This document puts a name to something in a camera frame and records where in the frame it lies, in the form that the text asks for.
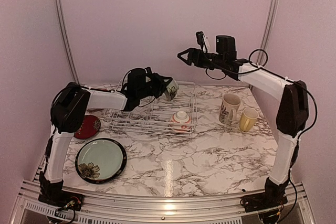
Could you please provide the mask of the light green floral bowl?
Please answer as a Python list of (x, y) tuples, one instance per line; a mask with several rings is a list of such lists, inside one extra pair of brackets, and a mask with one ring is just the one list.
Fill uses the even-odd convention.
[(173, 79), (167, 86), (166, 86), (166, 90), (164, 91), (164, 94), (166, 96), (166, 98), (169, 101), (172, 101), (176, 95), (177, 92), (179, 90), (179, 85), (178, 83)]

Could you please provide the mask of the tall seashell ceramic mug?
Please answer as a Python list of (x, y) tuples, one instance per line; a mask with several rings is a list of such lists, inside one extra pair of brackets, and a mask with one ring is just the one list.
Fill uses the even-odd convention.
[(224, 94), (220, 106), (219, 121), (225, 125), (230, 125), (234, 122), (237, 118), (237, 112), (240, 104), (241, 100), (239, 96), (235, 94)]

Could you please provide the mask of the yellow ceramic mug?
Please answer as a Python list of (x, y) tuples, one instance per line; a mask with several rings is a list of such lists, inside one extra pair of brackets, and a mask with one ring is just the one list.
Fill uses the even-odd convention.
[(244, 108), (239, 121), (241, 131), (247, 132), (255, 125), (259, 117), (258, 111), (254, 108)]

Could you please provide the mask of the red floral plate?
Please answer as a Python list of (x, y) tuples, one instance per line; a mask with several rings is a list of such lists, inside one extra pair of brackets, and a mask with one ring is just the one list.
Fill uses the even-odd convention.
[(74, 137), (80, 140), (85, 140), (95, 136), (101, 128), (101, 122), (94, 115), (85, 115), (82, 125), (74, 134)]

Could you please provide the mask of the pink dotted scalloped plate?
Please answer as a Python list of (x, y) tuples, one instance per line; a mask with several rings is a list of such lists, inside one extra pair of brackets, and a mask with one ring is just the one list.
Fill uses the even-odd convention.
[(109, 92), (109, 91), (106, 90), (106, 89), (96, 89), (96, 88), (92, 88), (91, 90), (94, 90), (94, 91), (100, 91), (100, 92)]

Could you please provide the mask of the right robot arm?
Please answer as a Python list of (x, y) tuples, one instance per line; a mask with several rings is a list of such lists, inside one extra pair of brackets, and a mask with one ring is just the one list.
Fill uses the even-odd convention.
[(303, 81), (292, 81), (253, 64), (250, 59), (238, 59), (232, 36), (216, 36), (215, 53), (208, 51), (202, 32), (197, 32), (196, 38), (200, 49), (189, 48), (179, 52), (179, 59), (189, 66), (221, 70), (230, 78), (253, 86), (279, 101), (276, 116), (278, 149), (265, 182), (265, 191), (260, 195), (260, 203), (271, 207), (285, 194), (290, 170), (298, 156), (299, 140), (309, 117), (307, 86)]

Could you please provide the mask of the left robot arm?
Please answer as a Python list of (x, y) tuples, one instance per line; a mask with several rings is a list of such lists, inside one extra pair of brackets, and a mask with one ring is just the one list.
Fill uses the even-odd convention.
[(152, 72), (150, 67), (129, 70), (120, 90), (102, 90), (70, 82), (54, 97), (50, 107), (51, 135), (45, 150), (45, 166), (40, 172), (40, 195), (56, 206), (66, 199), (79, 198), (63, 188), (62, 170), (74, 134), (81, 128), (88, 109), (130, 112), (147, 97), (165, 95), (172, 100), (179, 85), (172, 77)]

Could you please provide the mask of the white red patterned bowl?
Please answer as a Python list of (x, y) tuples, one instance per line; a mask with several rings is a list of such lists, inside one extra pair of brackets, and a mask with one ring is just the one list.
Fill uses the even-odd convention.
[(185, 111), (177, 111), (170, 117), (169, 127), (174, 131), (187, 132), (191, 129), (191, 117)]

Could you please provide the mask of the right aluminium frame post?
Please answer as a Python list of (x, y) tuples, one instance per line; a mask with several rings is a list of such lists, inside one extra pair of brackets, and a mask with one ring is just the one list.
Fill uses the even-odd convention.
[(279, 1), (280, 0), (270, 0), (268, 14), (267, 14), (267, 18), (266, 18), (265, 29), (264, 29), (264, 34), (262, 36), (262, 40), (261, 40), (261, 44), (260, 44), (260, 48), (263, 49), (264, 51), (267, 50), (267, 46), (268, 46), (268, 43), (269, 43), (272, 28), (275, 24), (276, 14), (277, 14), (278, 6), (279, 6)]

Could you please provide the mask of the aluminium frame post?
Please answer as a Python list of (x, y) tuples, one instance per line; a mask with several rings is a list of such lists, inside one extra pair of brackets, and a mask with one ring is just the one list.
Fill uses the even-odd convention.
[(72, 51), (71, 51), (71, 46), (67, 34), (67, 29), (66, 29), (66, 22), (65, 22), (65, 17), (64, 17), (64, 11), (62, 7), (62, 1), (61, 0), (54, 0), (55, 2), (55, 7), (56, 7), (56, 13), (57, 13), (57, 18), (58, 18), (58, 24), (59, 24), (59, 29), (60, 29), (60, 34), (61, 34), (61, 39), (62, 43), (65, 49), (65, 54), (67, 58), (67, 62), (69, 65), (70, 73), (72, 76), (72, 79), (76, 83), (80, 83), (75, 62), (72, 56)]
[(264, 34), (262, 36), (262, 40), (261, 40), (261, 44), (260, 44), (260, 48), (263, 49), (264, 51), (267, 50), (267, 46), (268, 46), (268, 43), (269, 43), (272, 28), (275, 24), (276, 14), (277, 14), (278, 6), (279, 6), (279, 1), (280, 0), (270, 0), (268, 14), (267, 14), (267, 18), (266, 18), (265, 29), (264, 29)]

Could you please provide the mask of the left aluminium frame post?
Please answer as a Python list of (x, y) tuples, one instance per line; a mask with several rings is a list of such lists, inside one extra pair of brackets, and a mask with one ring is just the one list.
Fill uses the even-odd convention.
[(67, 58), (67, 62), (69, 65), (70, 73), (72, 76), (72, 79), (76, 83), (80, 83), (75, 62), (72, 56), (72, 51), (71, 51), (71, 46), (67, 34), (67, 29), (66, 29), (66, 22), (65, 22), (65, 17), (64, 17), (64, 11), (62, 7), (62, 1), (61, 0), (54, 0), (55, 2), (55, 7), (56, 7), (56, 13), (57, 13), (57, 18), (58, 18), (58, 24), (59, 24), (59, 29), (60, 29), (60, 34), (61, 34), (61, 39), (62, 43), (65, 49), (65, 54)]

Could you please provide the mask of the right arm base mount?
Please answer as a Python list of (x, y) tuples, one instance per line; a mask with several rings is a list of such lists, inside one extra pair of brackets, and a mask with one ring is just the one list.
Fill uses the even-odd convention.
[(245, 195), (241, 198), (240, 204), (244, 207), (245, 212), (259, 211), (284, 205), (288, 202), (285, 193), (288, 184), (289, 179), (283, 184), (277, 185), (270, 178), (267, 178), (263, 193)]

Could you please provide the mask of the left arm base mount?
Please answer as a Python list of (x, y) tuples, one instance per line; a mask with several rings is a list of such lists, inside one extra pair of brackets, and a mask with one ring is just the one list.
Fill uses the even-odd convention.
[(72, 193), (63, 190), (64, 181), (61, 180), (57, 183), (51, 183), (45, 177), (39, 178), (40, 194), (38, 201), (58, 207), (64, 210), (65, 206), (71, 201), (74, 202), (72, 208), (75, 211), (80, 211), (83, 203), (84, 196), (78, 193)]

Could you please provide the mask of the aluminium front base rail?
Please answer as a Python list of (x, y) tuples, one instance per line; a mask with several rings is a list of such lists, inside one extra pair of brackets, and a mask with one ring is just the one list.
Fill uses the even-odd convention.
[(38, 201), (37, 182), (23, 181), (10, 223), (26, 223), (35, 213), (38, 223), (55, 217), (60, 221), (75, 218), (75, 223), (260, 223), (267, 210), (246, 212), (240, 204), (246, 193), (195, 197), (154, 197), (104, 194), (78, 189), (83, 195), (80, 211), (60, 212)]

